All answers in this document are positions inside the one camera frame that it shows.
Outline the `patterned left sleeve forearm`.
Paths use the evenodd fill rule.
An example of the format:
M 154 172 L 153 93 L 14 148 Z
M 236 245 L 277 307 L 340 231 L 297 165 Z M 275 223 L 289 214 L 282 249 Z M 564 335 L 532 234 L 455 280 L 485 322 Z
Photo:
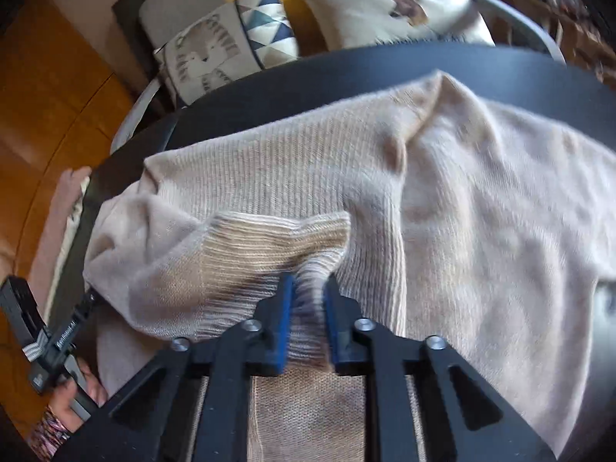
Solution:
M 41 420 L 27 437 L 26 443 L 38 460 L 48 462 L 71 436 L 72 433 L 47 407 Z

